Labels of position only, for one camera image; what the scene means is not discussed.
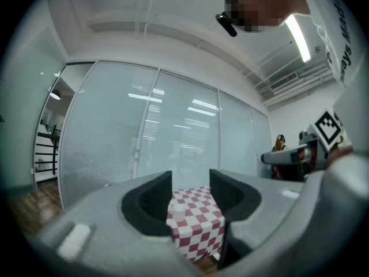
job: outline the air vent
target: air vent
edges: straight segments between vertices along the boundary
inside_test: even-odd
[[[287,84],[290,84],[290,83],[293,83],[295,82],[296,80],[299,79],[299,76],[296,72],[293,72],[292,74],[290,75],[287,75],[283,78],[280,78],[276,81],[273,81],[274,83],[270,86],[270,89],[272,91],[276,90],[276,89],[279,89]]]

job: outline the metal frame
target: metal frame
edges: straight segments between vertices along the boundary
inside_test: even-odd
[[[87,60],[80,60],[80,61],[73,61],[73,62],[70,62],[70,63],[68,63],[68,65],[69,64],[71,64],[71,63],[84,63],[84,62],[86,62]],[[176,72],[175,70],[171,70],[171,69],[167,69],[167,68],[163,68],[163,67],[161,67],[161,66],[152,66],[152,65],[147,65],[146,63],[143,63],[143,62],[135,62],[135,61],[133,61],[133,62],[126,62],[126,61],[119,61],[119,60],[117,60],[117,59],[101,59],[101,58],[96,58],[95,59],[95,61],[96,62],[116,62],[116,63],[123,63],[123,64],[125,64],[125,65],[135,65],[135,66],[142,66],[142,67],[144,67],[144,68],[150,68],[150,69],[154,69],[154,70],[157,70],[157,69],[160,69],[160,71],[162,72],[162,73],[165,73],[165,74],[172,74],[172,75],[174,75],[174,76],[176,76],[176,77],[179,77],[179,78],[182,78],[182,79],[184,79],[184,80],[187,80],[187,81],[191,81],[191,82],[194,82],[194,83],[197,83],[197,84],[199,84],[199,85],[201,85],[201,86],[204,86],[204,87],[207,87],[207,88],[209,88],[209,89],[212,89],[212,90],[217,90],[217,89],[219,89],[217,86],[211,86],[211,85],[209,85],[208,83],[205,83],[205,82],[203,82],[203,81],[201,81],[201,80],[199,80],[199,79],[197,79],[196,77],[193,77],[193,76],[189,76],[189,75],[186,75],[186,74],[178,74],[178,72]]]
[[[142,0],[138,0],[136,17],[135,17],[135,26],[134,26],[134,33],[137,39],[139,38],[139,35],[140,35],[140,12],[141,10],[142,10]]]
[[[286,63],[284,66],[280,67],[278,70],[276,70],[275,72],[273,72],[272,74],[270,74],[269,76],[267,76],[267,78],[263,79],[263,81],[261,81],[257,85],[255,85],[254,88],[256,88],[260,84],[264,83],[266,80],[270,79],[275,74],[277,74],[278,72],[282,71],[284,68],[286,68],[288,65],[290,65],[291,63],[293,63],[295,60],[297,60],[299,58],[300,58],[300,55],[298,55],[297,57],[295,57],[294,59],[292,59],[291,61],[289,61],[288,63]]]
[[[160,69],[158,69],[156,71],[155,78],[154,78],[154,81],[151,85],[151,89],[150,89],[150,92],[149,92],[149,98],[152,97],[152,93],[153,93],[154,87],[156,85],[156,81],[159,78],[159,73],[160,73]],[[150,105],[150,99],[147,99],[146,100],[146,105],[145,105],[145,108],[144,108],[144,112],[142,113],[140,129],[138,130],[136,149],[135,149],[135,153],[134,153],[134,165],[133,165],[133,177],[132,177],[133,179],[135,179],[137,177],[138,162],[140,160],[140,148],[141,148],[141,141],[142,141],[142,132],[144,131],[144,125],[145,125],[145,120],[146,120],[147,115],[148,115],[149,105]]]
[[[152,3],[154,0],[150,0],[150,4],[149,4],[149,8],[148,8],[148,12],[146,15],[146,21],[145,21],[145,30],[144,30],[144,39],[146,39],[146,33],[148,31],[148,25],[149,23],[149,19],[150,19],[150,13],[151,13],[151,7],[152,7]]]
[[[255,136],[255,157],[257,157],[258,155],[258,151],[257,151],[257,147],[256,147],[256,130],[255,130],[255,122],[254,122],[254,113],[253,110],[258,111],[260,114],[264,115],[266,117],[266,119],[268,120],[268,127],[269,127],[269,136],[270,136],[270,140],[272,142],[273,145],[273,140],[272,140],[272,131],[270,130],[270,122],[269,122],[269,117],[267,115],[265,115],[264,113],[260,112],[259,110],[257,110],[254,107],[251,107],[251,116],[253,118],[253,127],[254,127],[254,136]],[[258,160],[255,160],[256,163],[256,170],[258,169]]]
[[[256,130],[255,130],[254,113],[253,113],[253,108],[252,107],[250,108],[250,111],[251,111],[251,120],[253,122],[254,137],[255,137],[254,151],[255,151],[255,176],[256,176],[257,173],[258,173],[258,152],[257,152],[257,149],[256,149]]]
[[[63,71],[65,70],[65,67],[67,66],[68,64],[66,64],[64,66],[64,68],[61,70],[60,72],[60,75],[63,73]],[[32,164],[32,170],[33,170],[33,187],[35,188],[35,190],[37,190],[37,182],[36,182],[36,171],[35,171],[35,164],[36,164],[36,155],[35,155],[35,152],[36,152],[36,146],[37,146],[37,135],[38,135],[38,132],[39,132],[39,124],[40,124],[40,121],[41,121],[41,118],[42,118],[42,114],[44,113],[44,110],[46,108],[46,104],[47,104],[47,101],[48,99],[50,98],[50,93],[52,92],[52,90],[54,89],[54,87],[56,86],[56,84],[58,83],[58,80],[60,78],[60,75],[57,77],[57,79],[55,80],[54,84],[52,85],[50,91],[48,92],[47,94],[47,97],[46,97],[46,100],[44,102],[44,106],[40,112],[40,117],[39,117],[39,123],[37,123],[37,128],[36,128],[36,133],[35,133],[35,142],[33,143],[33,164]]]
[[[221,109],[220,109],[220,91],[217,89],[218,94],[218,122],[219,122],[219,130],[218,130],[218,141],[219,141],[219,147],[218,147],[218,169],[220,169],[220,163],[221,163]]]
[[[63,210],[65,209],[64,207],[64,201],[63,201],[63,194],[62,194],[62,190],[61,190],[61,182],[60,182],[60,170],[62,168],[62,161],[60,159],[61,155],[62,155],[62,150],[63,150],[63,136],[64,136],[64,131],[67,127],[67,124],[68,124],[68,116],[69,116],[69,113],[70,113],[70,110],[72,109],[73,107],[73,104],[74,104],[74,101],[76,100],[76,97],[78,95],[78,93],[80,92],[81,90],[81,87],[83,86],[84,82],[86,81],[87,77],[89,76],[89,74],[91,73],[91,71],[93,70],[93,68],[96,66],[96,64],[98,63],[98,61],[96,61],[92,66],[91,68],[87,71],[85,77],[83,78],[82,80],[82,84],[81,86],[79,87],[78,91],[75,92],[73,98],[71,99],[70,101],[70,105],[68,107],[68,110],[67,110],[67,113],[65,114],[65,117],[64,117],[64,123],[63,123],[63,127],[62,127],[62,132],[60,133],[60,139],[59,139],[59,155],[58,155],[58,163],[59,163],[59,166],[58,166],[58,172],[57,172],[57,176],[58,176],[58,189],[59,189],[59,196],[60,196],[60,201],[62,203],[62,208]]]

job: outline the glass partition wall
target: glass partition wall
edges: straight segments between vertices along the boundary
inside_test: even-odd
[[[167,170],[173,189],[209,185],[209,169],[270,177],[258,157],[271,148],[267,116],[247,104],[160,69],[99,61],[65,118],[63,206]]]
[[[63,71],[54,73],[57,80],[49,87],[35,138],[35,182],[57,177],[58,145],[63,123],[71,101],[79,90],[93,63],[66,65]]]

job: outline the white wall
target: white wall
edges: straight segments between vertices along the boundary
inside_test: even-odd
[[[36,0],[28,12],[25,13],[8,44],[3,62],[1,63],[3,77],[8,75],[11,68],[16,68],[19,57],[22,56],[25,49],[45,29],[49,29],[51,32],[64,60],[66,61],[68,59],[68,54],[55,30],[47,0]]]
[[[269,113],[272,142],[278,134],[283,134],[289,147],[298,145],[299,133],[306,130],[317,116],[328,108],[333,112],[333,105],[343,93],[340,85],[329,82],[313,90],[302,99],[289,101],[284,106]]]
[[[28,192],[34,187],[33,158],[37,126],[54,73],[67,54],[55,31],[47,0],[29,8],[9,43],[0,77],[1,188]]]
[[[240,71],[223,60],[181,41],[147,34],[145,41],[134,32],[99,32],[87,37],[70,62],[106,59],[154,66],[218,88],[268,114],[261,97]]]
[[[69,65],[63,70],[61,78],[70,89],[77,92],[81,88],[85,75],[92,65],[93,64]]]

